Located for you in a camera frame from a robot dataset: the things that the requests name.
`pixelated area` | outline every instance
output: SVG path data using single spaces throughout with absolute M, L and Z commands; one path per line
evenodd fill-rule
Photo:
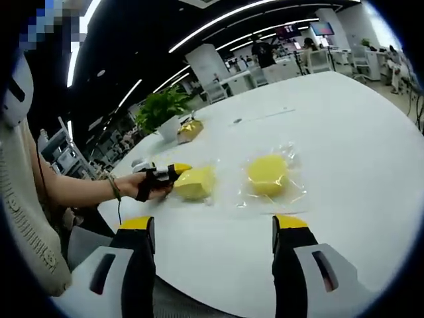
M 47 34 L 52 34 L 56 26 L 64 23 L 64 19 L 70 21 L 70 32 L 63 34 L 69 40 L 63 43 L 64 52 L 79 48 L 87 33 L 86 18 L 81 12 L 87 9 L 88 3 L 88 0 L 45 0 L 44 8 L 38 8 L 36 16 L 28 19 L 26 32 L 20 33 L 19 48 L 35 50 L 37 43 L 43 42 Z

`green plant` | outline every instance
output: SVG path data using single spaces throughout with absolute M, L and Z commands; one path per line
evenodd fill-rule
M 153 133 L 161 124 L 188 109 L 189 95 L 179 85 L 150 94 L 138 111 L 136 124 L 145 133 Z
M 363 46 L 370 46 L 370 40 L 367 38 L 363 38 L 362 41 L 360 41 L 360 43 Z

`wrist bracelet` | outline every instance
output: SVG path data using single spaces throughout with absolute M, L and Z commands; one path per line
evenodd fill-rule
M 121 202 L 121 193 L 119 191 L 119 188 L 117 184 L 115 183 L 114 179 L 111 176 L 107 176 L 107 179 L 109 180 L 109 183 L 112 186 L 113 194 L 118 199 L 119 202 Z

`monitor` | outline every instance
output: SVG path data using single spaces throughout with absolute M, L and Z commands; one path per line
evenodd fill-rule
M 319 35 L 334 35 L 333 28 L 328 22 L 312 22 L 311 27 L 313 32 Z
M 280 28 L 276 28 L 277 37 L 280 40 L 287 40 L 295 36 L 301 36 L 301 33 L 295 25 L 285 25 Z

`beige sweater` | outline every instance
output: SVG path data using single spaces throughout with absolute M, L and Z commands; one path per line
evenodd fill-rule
M 27 121 L 10 128 L 0 120 L 0 192 L 11 234 L 23 259 L 49 295 L 71 283 L 60 239 L 49 225 L 35 188 Z

